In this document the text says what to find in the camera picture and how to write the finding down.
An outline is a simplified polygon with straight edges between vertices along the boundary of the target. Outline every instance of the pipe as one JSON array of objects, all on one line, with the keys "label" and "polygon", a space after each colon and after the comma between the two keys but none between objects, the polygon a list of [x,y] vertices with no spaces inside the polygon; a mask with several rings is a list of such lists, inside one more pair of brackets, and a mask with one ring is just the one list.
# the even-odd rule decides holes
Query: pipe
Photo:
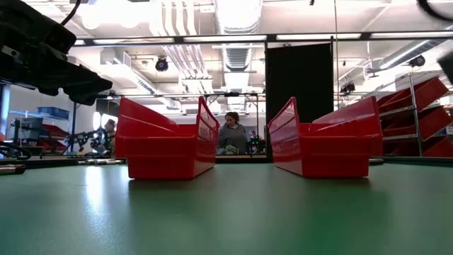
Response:
[{"label": "pipe", "polygon": [[[193,1],[186,1],[186,11],[187,11],[187,29],[189,30],[189,35],[197,35],[197,30],[195,29],[195,10],[193,8]],[[197,59],[197,63],[200,66],[200,70],[204,77],[209,77],[207,73],[205,61],[203,60],[203,56],[201,53],[200,45],[191,45],[190,48],[193,48],[195,52],[193,58]]]},{"label": "pipe", "polygon": [[[453,25],[450,25],[445,28],[445,30],[451,30],[453,29]],[[388,57],[385,57],[381,62],[379,63],[379,68],[381,70],[385,69],[391,69],[393,67],[396,67],[400,64],[403,64],[404,62],[407,62],[415,57],[418,57],[419,55],[423,54],[424,52],[427,52],[428,50],[433,49],[434,47],[446,42],[447,39],[434,39],[434,40],[424,40],[422,42],[420,41],[414,41],[412,43],[409,43],[405,47],[402,47],[401,49],[395,51],[394,53],[390,54]]]},{"label": "pipe", "polygon": [[[185,36],[187,33],[185,32],[184,28],[184,8],[183,8],[183,3],[181,1],[176,1],[176,29],[178,30],[179,35]],[[190,70],[192,70],[193,77],[200,77],[202,76],[202,71],[200,68],[200,65],[198,64],[197,58],[195,56],[195,53],[193,52],[192,46],[191,45],[186,45],[185,46],[186,50],[189,52],[190,58],[192,59],[193,64],[195,65],[195,68],[197,70],[197,74],[193,72],[192,65],[190,64],[190,60],[185,56],[184,57],[187,59],[187,62],[189,64]]]},{"label": "pipe", "polygon": [[[162,3],[159,0],[151,0],[149,3],[151,5],[151,20],[149,22],[149,30],[151,31],[153,36],[166,36],[166,31],[162,21]],[[178,71],[185,77],[189,77],[189,73],[185,72],[180,63],[180,60],[176,58],[173,51],[171,51],[171,48],[173,48],[173,46],[162,46],[162,50],[164,50],[167,57],[170,57],[171,61],[175,64]]]},{"label": "pipe", "polygon": [[[171,1],[167,1],[165,3],[165,30],[170,36],[176,35],[175,30],[173,29],[173,19],[171,15],[172,12],[173,12],[172,3]],[[195,78],[195,72],[190,66],[189,60],[185,55],[183,48],[180,45],[175,45],[171,48],[171,51],[175,54],[175,58],[180,60],[180,63],[189,73],[189,75]]]}]

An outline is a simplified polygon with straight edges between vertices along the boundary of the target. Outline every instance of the woman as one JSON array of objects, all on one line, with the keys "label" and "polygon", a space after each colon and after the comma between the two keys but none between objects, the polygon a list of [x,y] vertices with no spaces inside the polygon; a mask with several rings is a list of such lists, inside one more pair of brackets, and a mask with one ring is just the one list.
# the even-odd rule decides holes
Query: woman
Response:
[{"label": "woman", "polygon": [[110,138],[109,146],[112,149],[112,153],[115,152],[115,127],[116,123],[112,119],[109,119],[104,125],[105,131],[107,131],[108,137]]},{"label": "woman", "polygon": [[247,153],[247,134],[243,125],[239,124],[239,114],[229,112],[225,115],[226,123],[219,131],[219,148],[229,150],[234,147],[234,154]]}]

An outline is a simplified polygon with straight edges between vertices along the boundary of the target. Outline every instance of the green workbench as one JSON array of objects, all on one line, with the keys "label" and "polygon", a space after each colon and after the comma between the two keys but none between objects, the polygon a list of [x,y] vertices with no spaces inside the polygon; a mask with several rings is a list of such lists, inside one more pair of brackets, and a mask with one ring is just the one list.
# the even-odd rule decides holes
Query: green workbench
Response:
[{"label": "green workbench", "polygon": [[0,254],[453,254],[453,169],[314,180],[218,164],[166,182],[126,166],[35,169],[0,176]]}]

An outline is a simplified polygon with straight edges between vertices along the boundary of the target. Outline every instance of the red storage bin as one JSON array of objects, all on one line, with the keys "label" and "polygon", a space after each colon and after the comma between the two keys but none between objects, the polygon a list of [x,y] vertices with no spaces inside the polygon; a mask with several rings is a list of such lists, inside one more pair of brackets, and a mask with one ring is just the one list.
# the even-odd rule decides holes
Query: red storage bin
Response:
[{"label": "red storage bin", "polygon": [[[424,141],[435,135],[439,130],[447,127],[452,122],[442,106],[430,108],[418,114],[420,136]],[[413,115],[389,125],[382,130],[385,137],[399,135],[413,135],[417,133]]]},{"label": "red storage bin", "polygon": [[[400,142],[386,144],[389,149],[392,148],[390,155],[419,157],[417,139],[401,140]],[[448,137],[431,137],[423,143],[424,157],[453,157],[453,144]]]},{"label": "red storage bin", "polygon": [[214,167],[219,123],[201,96],[195,125],[122,98],[115,153],[126,158],[133,179],[193,179]]},{"label": "red storage bin", "polygon": [[66,146],[56,140],[42,140],[36,143],[36,147],[42,147],[44,152],[51,152],[55,149],[56,152],[62,152],[66,149]]},{"label": "red storage bin", "polygon": [[64,140],[69,135],[68,132],[55,125],[42,124],[42,128],[47,131],[49,138]]},{"label": "red storage bin", "polygon": [[399,93],[401,93],[401,91],[397,91],[397,92],[391,93],[390,95],[381,97],[379,100],[377,100],[377,107],[379,108],[379,107],[383,106],[385,103],[390,101],[393,97],[397,96]]},{"label": "red storage bin", "polygon": [[423,144],[424,157],[453,157],[453,144],[448,137],[433,137]]},{"label": "red storage bin", "polygon": [[382,132],[375,97],[299,123],[296,98],[268,125],[274,164],[305,177],[368,175],[368,159],[382,154]]},{"label": "red storage bin", "polygon": [[[439,78],[432,78],[414,86],[415,102],[417,110],[429,106],[432,102],[436,101],[441,96],[448,92],[447,87],[439,80]],[[386,113],[396,109],[408,107],[412,105],[411,89],[407,88],[386,100],[384,104],[379,107],[380,113]]]}]

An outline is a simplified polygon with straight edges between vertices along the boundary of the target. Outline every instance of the metal rod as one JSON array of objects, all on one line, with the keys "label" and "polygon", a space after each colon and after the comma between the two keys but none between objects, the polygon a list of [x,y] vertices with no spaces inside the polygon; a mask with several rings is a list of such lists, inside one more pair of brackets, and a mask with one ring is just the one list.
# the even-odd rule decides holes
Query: metal rod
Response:
[{"label": "metal rod", "polygon": [[100,100],[114,100],[117,98],[197,98],[204,96],[205,98],[209,96],[219,96],[219,97],[235,97],[235,96],[266,96],[265,93],[236,93],[229,95],[228,93],[206,93],[206,94],[161,94],[161,95],[114,95],[114,96],[100,96]]},{"label": "metal rod", "polygon": [[[268,86],[269,86],[269,48],[268,48],[268,43],[264,43],[264,90],[266,92],[266,102],[268,102]],[[265,142],[266,142],[266,158],[272,160],[272,147],[270,146],[270,136],[269,136],[269,130],[268,130],[268,123],[270,120],[270,103],[266,103],[266,119],[265,119]]]},{"label": "metal rod", "polygon": [[378,40],[435,40],[453,39],[453,34],[445,30],[424,31],[357,31],[336,33],[285,33],[293,37],[282,39],[276,34],[254,34],[254,39],[241,37],[244,35],[191,35],[165,37],[123,37],[123,38],[78,38],[79,42],[73,47],[126,47],[148,45],[200,45],[200,44],[228,44],[228,43],[297,43],[297,42],[329,42],[331,35],[338,36],[338,42],[368,42]]},{"label": "metal rod", "polygon": [[259,103],[260,99],[259,99],[259,96],[257,95],[256,96],[256,136],[258,137],[258,148],[260,147],[259,144],[260,144],[260,120],[258,118],[258,114],[259,114],[259,110],[258,110],[258,103]]},{"label": "metal rod", "polygon": [[420,157],[423,157],[423,139],[421,137],[420,133],[420,125],[418,122],[418,111],[417,111],[417,103],[415,100],[415,89],[413,88],[413,81],[412,81],[412,70],[411,74],[409,75],[409,82],[410,82],[410,88],[411,88],[411,97],[412,97],[412,106],[413,106],[413,117],[415,119],[415,131],[417,132],[417,141],[418,141],[418,152],[420,154]]},{"label": "metal rod", "polygon": [[[72,109],[72,130],[71,135],[76,133],[76,114],[77,114],[77,103],[74,102],[74,107]],[[71,152],[74,151],[74,143],[71,143]]]}]

